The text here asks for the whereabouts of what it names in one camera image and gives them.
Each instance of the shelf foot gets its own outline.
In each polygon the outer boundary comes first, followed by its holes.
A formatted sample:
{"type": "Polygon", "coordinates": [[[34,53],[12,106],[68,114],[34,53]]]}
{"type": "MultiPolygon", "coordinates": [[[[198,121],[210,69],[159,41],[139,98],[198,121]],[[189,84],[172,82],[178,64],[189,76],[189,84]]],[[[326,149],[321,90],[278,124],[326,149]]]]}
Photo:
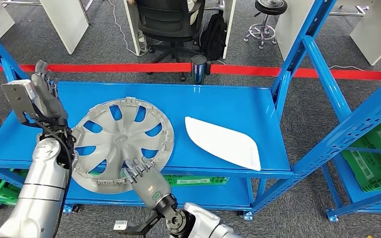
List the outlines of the shelf foot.
{"type": "Polygon", "coordinates": [[[243,219],[245,221],[253,221],[254,220],[254,216],[253,216],[252,212],[248,212],[248,213],[243,212],[243,214],[244,214],[243,219]]]}
{"type": "Polygon", "coordinates": [[[63,207],[63,213],[70,214],[70,213],[77,213],[82,210],[82,207],[80,205],[74,205],[74,204],[65,204],[63,207]]]}
{"type": "Polygon", "coordinates": [[[336,216],[336,215],[333,215],[333,216],[330,216],[329,215],[329,212],[330,211],[333,211],[334,209],[327,209],[327,211],[326,211],[326,216],[328,216],[328,220],[330,221],[330,222],[337,222],[338,221],[338,217],[336,216]]]}

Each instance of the black cable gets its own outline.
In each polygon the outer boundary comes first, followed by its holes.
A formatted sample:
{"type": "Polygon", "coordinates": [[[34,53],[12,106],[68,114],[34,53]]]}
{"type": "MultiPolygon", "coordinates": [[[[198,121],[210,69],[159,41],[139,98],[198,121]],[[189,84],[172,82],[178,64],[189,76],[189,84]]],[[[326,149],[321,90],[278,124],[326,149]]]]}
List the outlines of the black cable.
{"type": "Polygon", "coordinates": [[[68,157],[68,163],[69,163],[68,181],[66,182],[66,188],[65,188],[65,191],[63,193],[64,196],[63,196],[63,199],[62,199],[61,209],[59,211],[59,217],[58,217],[58,221],[56,223],[55,232],[53,233],[53,238],[55,238],[56,237],[56,233],[58,232],[58,229],[59,229],[59,224],[61,223],[62,213],[64,212],[65,200],[66,200],[66,196],[68,194],[69,184],[71,182],[71,177],[72,177],[72,158],[71,158],[71,154],[70,154],[70,152],[68,150],[68,147],[65,145],[65,143],[62,141],[62,139],[59,136],[57,136],[53,131],[51,131],[50,129],[45,127],[43,124],[38,122],[36,119],[34,121],[45,132],[49,133],[54,139],[56,139],[59,142],[59,144],[62,145],[62,147],[66,150],[66,156],[68,157]]]}

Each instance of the gray carpet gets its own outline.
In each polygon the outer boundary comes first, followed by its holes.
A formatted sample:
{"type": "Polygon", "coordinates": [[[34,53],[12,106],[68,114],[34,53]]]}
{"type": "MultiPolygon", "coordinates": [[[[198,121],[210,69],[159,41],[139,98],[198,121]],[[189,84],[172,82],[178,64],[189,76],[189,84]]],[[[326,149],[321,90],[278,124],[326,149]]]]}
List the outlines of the gray carpet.
{"type": "MultiPolygon", "coordinates": [[[[130,41],[126,14],[120,0],[112,0],[118,6],[117,16],[124,27],[126,38],[130,41]]],[[[111,6],[107,1],[95,0],[88,14],[92,25],[85,33],[74,54],[68,55],[49,19],[40,7],[7,7],[14,18],[14,25],[1,39],[19,63],[34,64],[42,59],[49,63],[116,63],[149,62],[156,55],[146,54],[137,58],[125,50],[122,35],[113,23],[111,6]]],[[[229,43],[227,64],[280,66],[281,54],[277,46],[267,43],[265,49],[257,49],[257,43],[250,40],[243,42],[249,25],[260,22],[261,17],[253,18],[256,13],[253,1],[239,1],[236,5],[235,19],[229,43]]],[[[356,66],[367,70],[381,70],[381,60],[376,66],[370,66],[349,37],[349,33],[359,21],[357,18],[331,16],[317,38],[317,44],[328,65],[356,66]]],[[[302,67],[312,67],[308,59],[302,67]]],[[[180,83],[179,75],[160,73],[154,75],[140,73],[57,73],[63,80],[104,81],[104,82],[149,82],[180,83]]],[[[207,84],[213,85],[270,85],[273,78],[235,75],[212,75],[207,84]]],[[[0,73],[0,84],[4,82],[0,73]]],[[[352,109],[362,103],[381,82],[339,80],[352,109]]],[[[10,110],[0,90],[0,121],[10,110]]],[[[337,125],[336,117],[316,79],[294,79],[290,85],[281,129],[292,163],[298,161],[317,142],[337,125]]],[[[334,180],[338,182],[333,166],[334,180]]],[[[338,190],[343,188],[337,183],[338,190]]],[[[305,180],[294,186],[282,197],[254,216],[253,222],[243,221],[231,211],[215,211],[236,232],[247,238],[278,237],[333,237],[365,238],[371,235],[381,238],[381,214],[352,214],[340,218],[338,223],[327,221],[324,210],[333,207],[326,183],[320,171],[312,173],[305,180]]],[[[0,210],[0,225],[11,212],[11,208],[0,210]]],[[[117,206],[85,206],[77,214],[64,215],[58,237],[116,237],[111,231],[114,220],[129,219],[143,221],[150,215],[145,208],[117,206]]],[[[149,234],[149,238],[167,237],[162,223],[149,234]]]]}

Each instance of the red barrier tape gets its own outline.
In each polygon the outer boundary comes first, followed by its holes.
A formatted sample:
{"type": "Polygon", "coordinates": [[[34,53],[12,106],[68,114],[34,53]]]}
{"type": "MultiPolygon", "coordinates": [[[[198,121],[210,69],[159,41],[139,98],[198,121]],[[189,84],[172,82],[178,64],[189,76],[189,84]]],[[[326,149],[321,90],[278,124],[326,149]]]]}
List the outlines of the red barrier tape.
{"type": "MultiPolygon", "coordinates": [[[[35,65],[21,65],[25,72],[33,72],[35,65]]],[[[190,72],[191,63],[114,63],[114,64],[50,64],[54,72],[190,72]]],[[[212,74],[237,74],[276,77],[280,68],[213,64],[212,74]]],[[[335,79],[381,80],[381,71],[331,70],[335,79]]],[[[294,77],[318,78],[312,68],[299,68],[294,77]]]]}

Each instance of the bar stool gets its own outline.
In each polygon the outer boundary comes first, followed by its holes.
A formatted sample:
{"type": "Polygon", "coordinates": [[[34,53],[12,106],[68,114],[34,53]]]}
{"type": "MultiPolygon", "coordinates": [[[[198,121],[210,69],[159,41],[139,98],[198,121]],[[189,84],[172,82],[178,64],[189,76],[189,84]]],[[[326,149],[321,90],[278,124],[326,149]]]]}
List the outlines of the bar stool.
{"type": "Polygon", "coordinates": [[[243,39],[248,42],[249,36],[259,40],[259,49],[263,49],[264,41],[272,40],[273,44],[277,44],[275,39],[275,30],[273,27],[268,26],[266,23],[269,16],[278,16],[287,10],[287,2],[285,0],[256,0],[255,7],[259,11],[255,14],[257,17],[261,12],[265,14],[262,24],[254,24],[249,27],[249,34],[243,39]]]}

